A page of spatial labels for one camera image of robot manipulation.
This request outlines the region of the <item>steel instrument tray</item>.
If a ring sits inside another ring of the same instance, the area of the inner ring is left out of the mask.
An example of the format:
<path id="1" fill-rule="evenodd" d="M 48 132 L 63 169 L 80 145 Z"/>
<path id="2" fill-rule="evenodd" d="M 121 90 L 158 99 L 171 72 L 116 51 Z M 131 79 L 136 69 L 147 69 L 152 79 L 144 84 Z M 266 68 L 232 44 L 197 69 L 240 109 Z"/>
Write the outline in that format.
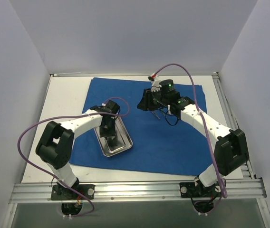
<path id="1" fill-rule="evenodd" d="M 118 153 L 124 152 L 133 146 L 133 141 L 124 125 L 121 117 L 116 119 L 116 137 L 117 146 L 109 147 L 107 145 L 106 139 L 99 136 L 99 127 L 94 128 L 97 140 L 99 142 L 101 151 L 104 156 L 111 157 Z"/>

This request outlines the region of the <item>blue surgical cloth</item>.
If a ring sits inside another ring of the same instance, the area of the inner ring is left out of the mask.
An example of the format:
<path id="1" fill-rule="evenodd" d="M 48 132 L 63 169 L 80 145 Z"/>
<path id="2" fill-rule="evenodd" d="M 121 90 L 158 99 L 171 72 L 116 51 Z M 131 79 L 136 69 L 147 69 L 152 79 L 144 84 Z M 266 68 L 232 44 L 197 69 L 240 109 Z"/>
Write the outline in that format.
<path id="1" fill-rule="evenodd" d="M 143 91 L 150 86 L 144 81 L 92 79 L 83 110 L 114 97 L 124 114 L 123 123 L 133 146 L 106 157 L 96 133 L 90 130 L 75 139 L 70 163 L 102 169 L 194 176 L 211 165 L 207 140 L 196 129 L 175 117 L 155 116 L 137 108 Z"/>

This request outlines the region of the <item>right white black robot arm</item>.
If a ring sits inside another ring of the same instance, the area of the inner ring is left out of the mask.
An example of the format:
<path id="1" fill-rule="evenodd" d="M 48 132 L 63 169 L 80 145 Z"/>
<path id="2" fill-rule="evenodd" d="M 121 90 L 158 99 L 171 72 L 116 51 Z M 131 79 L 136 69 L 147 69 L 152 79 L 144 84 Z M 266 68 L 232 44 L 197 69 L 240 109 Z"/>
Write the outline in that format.
<path id="1" fill-rule="evenodd" d="M 194 184 L 195 193 L 199 196 L 209 193 L 215 183 L 223 188 L 223 178 L 249 160 L 246 136 L 241 129 L 233 130 L 222 125 L 196 106 L 192 99 L 182 97 L 176 90 L 164 94 L 160 89 L 144 89 L 137 108 L 142 111 L 167 108 L 168 114 L 191 125 L 206 137 L 212 150 L 212 164 L 197 177 Z"/>

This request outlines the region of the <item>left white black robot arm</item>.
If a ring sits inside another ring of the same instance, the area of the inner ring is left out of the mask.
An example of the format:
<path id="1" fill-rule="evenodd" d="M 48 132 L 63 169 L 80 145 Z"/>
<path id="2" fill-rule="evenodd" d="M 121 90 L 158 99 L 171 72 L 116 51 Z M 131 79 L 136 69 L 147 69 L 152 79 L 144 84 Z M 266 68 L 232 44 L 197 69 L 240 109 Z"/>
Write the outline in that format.
<path id="1" fill-rule="evenodd" d="M 47 123 L 36 147 L 36 154 L 51 168 L 67 199 L 74 199 L 79 193 L 79 180 L 69 164 L 74 140 L 99 128 L 100 137 L 105 138 L 109 145 L 116 145 L 115 115 L 119 112 L 120 106 L 109 100 L 101 106 L 91 107 L 82 115 L 72 117 L 70 121 Z"/>

